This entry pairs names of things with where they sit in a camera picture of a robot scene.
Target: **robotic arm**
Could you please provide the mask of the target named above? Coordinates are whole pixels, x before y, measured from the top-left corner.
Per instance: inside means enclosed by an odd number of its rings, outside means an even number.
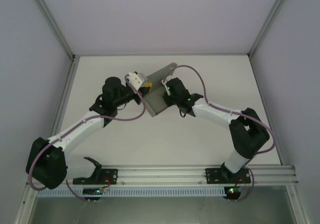
[[[86,180],[87,184],[97,184],[103,171],[101,164],[90,157],[85,157],[78,162],[66,163],[66,157],[88,136],[107,126],[112,119],[117,120],[119,106],[131,100],[140,104],[142,100],[137,91],[142,96],[149,93],[150,85],[146,85],[147,78],[143,74],[129,73],[125,78],[126,86],[122,85],[117,77],[108,78],[102,87],[102,94],[97,97],[87,114],[67,130],[47,140],[42,138],[35,140],[26,165],[26,172],[31,171],[32,177],[49,189],[58,187],[63,180],[70,178]],[[190,94],[180,79],[167,76],[161,83],[164,90],[160,94],[165,107],[176,105],[184,115],[202,117],[230,130],[235,149],[221,166],[221,174],[226,180],[234,179],[237,172],[269,140],[269,134],[265,128],[251,120],[233,115],[231,109],[230,113],[214,109],[202,95]],[[260,120],[253,109],[247,108],[242,113]],[[41,150],[50,144],[53,145],[40,155]]]

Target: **vent grille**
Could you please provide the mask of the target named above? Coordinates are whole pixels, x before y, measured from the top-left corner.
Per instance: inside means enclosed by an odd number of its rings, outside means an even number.
[[[77,195],[83,196],[83,188],[74,187]],[[193,196],[226,196],[223,187],[111,187],[102,197],[193,197]],[[66,187],[54,190],[42,190],[38,197],[73,197]]]

